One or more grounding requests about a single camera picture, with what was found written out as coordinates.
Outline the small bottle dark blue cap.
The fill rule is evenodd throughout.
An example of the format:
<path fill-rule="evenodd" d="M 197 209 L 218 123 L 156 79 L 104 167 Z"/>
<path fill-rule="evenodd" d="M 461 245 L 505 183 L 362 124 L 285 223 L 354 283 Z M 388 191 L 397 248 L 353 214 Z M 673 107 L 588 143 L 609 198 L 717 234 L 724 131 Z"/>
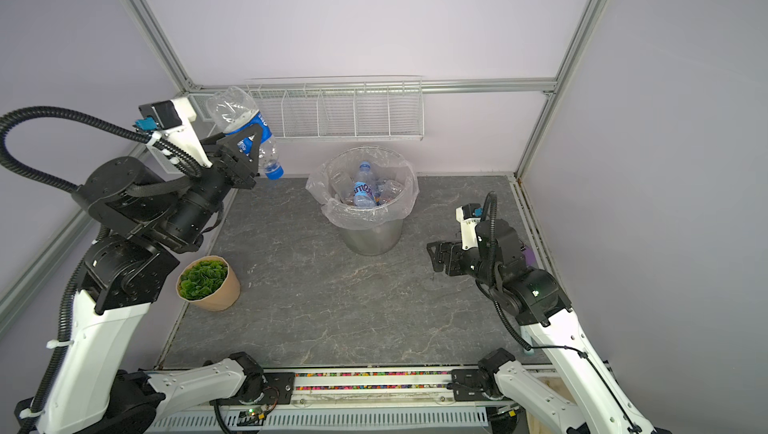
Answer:
<path fill-rule="evenodd" d="M 232 86 L 213 95 L 205 106 L 221 133 L 236 139 L 241 152 L 258 160 L 259 169 L 267 179 L 283 177 L 276 137 L 249 93 Z"/>

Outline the clear bottle colourful label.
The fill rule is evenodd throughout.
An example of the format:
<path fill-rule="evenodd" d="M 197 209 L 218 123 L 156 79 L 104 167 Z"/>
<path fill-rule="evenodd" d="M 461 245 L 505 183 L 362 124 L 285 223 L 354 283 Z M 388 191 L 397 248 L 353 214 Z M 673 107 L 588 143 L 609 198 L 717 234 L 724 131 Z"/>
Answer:
<path fill-rule="evenodd" d="M 375 208 L 377 206 L 375 195 L 376 178 L 368 162 L 362 162 L 355 177 L 353 203 L 357 208 Z"/>

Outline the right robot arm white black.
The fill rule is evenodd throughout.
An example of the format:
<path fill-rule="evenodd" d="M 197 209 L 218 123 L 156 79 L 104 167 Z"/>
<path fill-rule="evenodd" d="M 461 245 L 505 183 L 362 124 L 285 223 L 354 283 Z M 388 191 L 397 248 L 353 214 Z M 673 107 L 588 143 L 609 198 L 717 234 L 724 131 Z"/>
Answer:
<path fill-rule="evenodd" d="M 461 238 L 428 244 L 432 268 L 473 278 L 507 332 L 525 351 L 543 352 L 570 395 L 558 394 L 503 348 L 482 358 L 469 380 L 454 375 L 452 386 L 509 399 L 553 433 L 658 432 L 593 348 L 556 277 L 527 262 L 517 232 L 497 209 L 493 192 L 481 204 L 457 208 Z"/>

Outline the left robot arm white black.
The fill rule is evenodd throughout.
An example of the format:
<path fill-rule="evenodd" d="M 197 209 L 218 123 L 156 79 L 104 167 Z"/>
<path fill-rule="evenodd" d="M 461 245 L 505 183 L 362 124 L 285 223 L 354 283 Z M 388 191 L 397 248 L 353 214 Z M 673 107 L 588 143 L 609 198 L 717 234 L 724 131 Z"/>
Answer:
<path fill-rule="evenodd" d="M 198 250 L 220 221 L 234 189 L 258 174 L 262 128 L 195 140 L 166 131 L 181 114 L 170 101 L 141 107 L 124 129 L 70 109 L 35 106 L 1 119 L 1 132 L 36 119 L 60 119 L 153 147 L 180 170 L 165 181 L 133 157 L 110 160 L 76 185 L 1 153 L 10 172 L 67 194 L 100 231 L 68 281 L 59 307 L 51 359 L 35 395 L 15 414 L 23 433 L 142 433 L 165 416 L 203 404 L 259 401 L 267 387 L 261 366 L 245 353 L 192 370 L 126 372 L 120 365 L 143 316 L 158 299 L 179 256 Z"/>

